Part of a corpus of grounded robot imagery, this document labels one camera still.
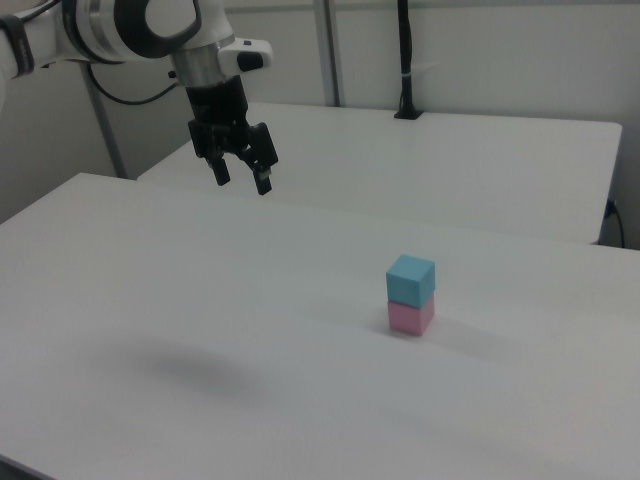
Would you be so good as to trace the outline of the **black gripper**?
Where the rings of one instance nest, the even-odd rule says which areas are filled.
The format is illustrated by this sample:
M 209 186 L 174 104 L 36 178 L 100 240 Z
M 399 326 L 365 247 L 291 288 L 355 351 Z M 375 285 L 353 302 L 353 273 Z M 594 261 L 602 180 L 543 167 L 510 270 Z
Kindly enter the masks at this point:
M 250 168 L 259 195 L 272 190 L 271 168 L 278 162 L 265 123 L 249 126 L 248 102 L 240 77 L 208 87 L 187 87 L 194 118 L 188 122 L 195 154 L 206 161 L 216 182 L 230 181 L 224 152 L 237 154 Z

